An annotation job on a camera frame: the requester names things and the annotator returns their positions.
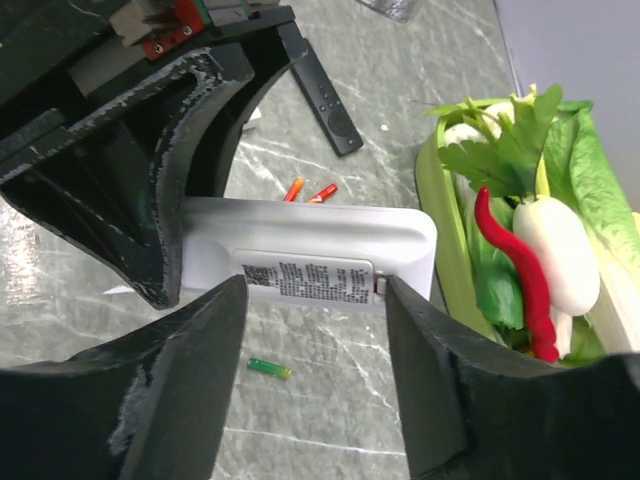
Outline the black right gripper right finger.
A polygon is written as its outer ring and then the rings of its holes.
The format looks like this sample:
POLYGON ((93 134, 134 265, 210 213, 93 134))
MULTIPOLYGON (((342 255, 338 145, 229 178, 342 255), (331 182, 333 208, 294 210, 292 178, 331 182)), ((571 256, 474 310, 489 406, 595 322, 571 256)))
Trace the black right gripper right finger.
POLYGON ((553 366, 469 329, 396 277, 386 320, 412 478, 638 477, 637 355, 553 366))

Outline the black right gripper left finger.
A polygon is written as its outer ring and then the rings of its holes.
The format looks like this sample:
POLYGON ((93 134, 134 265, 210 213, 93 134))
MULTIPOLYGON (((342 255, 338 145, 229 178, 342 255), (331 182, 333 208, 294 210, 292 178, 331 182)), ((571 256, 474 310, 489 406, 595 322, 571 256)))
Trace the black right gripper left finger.
POLYGON ((5 479, 208 479, 246 325, 236 275, 62 362, 1 372, 5 479))

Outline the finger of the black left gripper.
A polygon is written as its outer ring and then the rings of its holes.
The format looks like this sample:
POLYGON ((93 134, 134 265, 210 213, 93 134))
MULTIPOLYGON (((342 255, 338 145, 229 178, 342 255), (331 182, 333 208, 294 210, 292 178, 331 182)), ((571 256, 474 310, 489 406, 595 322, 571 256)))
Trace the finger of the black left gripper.
POLYGON ((276 81, 307 51, 294 21, 264 29, 240 46, 253 78, 225 101, 200 140, 187 178, 188 197, 224 195, 243 127, 276 81))

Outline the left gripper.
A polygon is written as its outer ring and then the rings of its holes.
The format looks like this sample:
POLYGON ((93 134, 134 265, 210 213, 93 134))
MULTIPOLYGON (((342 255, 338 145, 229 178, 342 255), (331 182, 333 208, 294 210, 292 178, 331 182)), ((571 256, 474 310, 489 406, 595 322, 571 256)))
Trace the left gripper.
POLYGON ((293 10, 5 1, 1 27, 2 197, 173 307, 184 199, 224 192, 243 124, 295 60, 293 10))

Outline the white remote control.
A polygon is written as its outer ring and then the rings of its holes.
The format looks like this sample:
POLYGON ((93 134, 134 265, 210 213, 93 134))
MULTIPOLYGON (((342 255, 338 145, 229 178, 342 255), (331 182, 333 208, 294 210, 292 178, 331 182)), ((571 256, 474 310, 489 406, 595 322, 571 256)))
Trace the white remote control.
POLYGON ((414 209, 190 197, 181 283, 243 275, 252 300, 382 314, 390 276, 429 298, 436 244, 414 209))

